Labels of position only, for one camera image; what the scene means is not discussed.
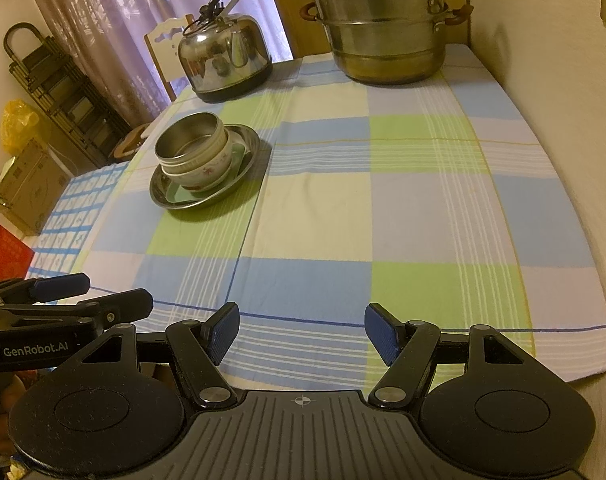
chair backrest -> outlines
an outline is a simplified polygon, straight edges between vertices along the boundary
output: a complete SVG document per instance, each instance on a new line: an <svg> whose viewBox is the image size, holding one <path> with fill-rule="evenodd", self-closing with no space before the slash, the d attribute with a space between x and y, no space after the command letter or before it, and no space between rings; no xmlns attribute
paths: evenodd
<svg viewBox="0 0 606 480"><path fill-rule="evenodd" d="M178 47L182 32L194 21L192 14L184 18L169 18L159 23L151 32L145 34L145 43L152 56L158 75L161 77L163 86L170 99L176 99L176 93L172 88L171 81L185 77L185 72L180 65Z"/></svg>

floral curtain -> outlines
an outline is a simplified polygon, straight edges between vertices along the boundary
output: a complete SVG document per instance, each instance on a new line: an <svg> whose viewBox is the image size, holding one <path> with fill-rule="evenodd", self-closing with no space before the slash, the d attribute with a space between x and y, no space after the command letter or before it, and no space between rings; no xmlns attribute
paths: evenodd
<svg viewBox="0 0 606 480"><path fill-rule="evenodd" d="M194 14L209 0L36 0L54 37L132 125L169 103L144 35L174 16ZM291 59L274 0L241 0L234 12L260 24L274 61Z"/></svg>

white crosshair mark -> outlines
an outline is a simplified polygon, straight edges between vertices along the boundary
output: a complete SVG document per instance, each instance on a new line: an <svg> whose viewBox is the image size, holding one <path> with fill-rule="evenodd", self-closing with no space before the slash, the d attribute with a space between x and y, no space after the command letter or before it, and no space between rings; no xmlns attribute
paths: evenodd
<svg viewBox="0 0 606 480"><path fill-rule="evenodd" d="M301 395L300 397L295 398L294 402L297 403L302 408L303 406L307 406L310 402L314 402L314 401L312 399L310 399L309 397L305 397L304 395Z"/></svg>

stainless steel pot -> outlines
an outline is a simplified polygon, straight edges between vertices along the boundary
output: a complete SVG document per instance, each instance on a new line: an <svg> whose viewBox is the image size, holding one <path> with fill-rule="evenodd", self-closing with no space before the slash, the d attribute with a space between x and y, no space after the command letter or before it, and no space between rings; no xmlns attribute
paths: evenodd
<svg viewBox="0 0 606 480"><path fill-rule="evenodd" d="M310 10L316 7L317 14ZM429 77L445 59L445 26L468 19L474 7L449 10L445 0L314 0L304 20L323 23L337 65L374 84Z"/></svg>
<svg viewBox="0 0 606 480"><path fill-rule="evenodd" d="M183 31L178 56L203 101L225 101L249 92L272 71L259 24L251 16L229 13L238 1L224 7L222 0L211 0Z"/></svg>

red plastic box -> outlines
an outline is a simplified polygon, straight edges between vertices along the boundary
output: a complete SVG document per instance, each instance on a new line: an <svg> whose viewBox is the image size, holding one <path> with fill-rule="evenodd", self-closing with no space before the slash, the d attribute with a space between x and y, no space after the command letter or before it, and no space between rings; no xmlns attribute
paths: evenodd
<svg viewBox="0 0 606 480"><path fill-rule="evenodd" d="M24 278L33 256L34 251L0 225L0 281Z"/></svg>

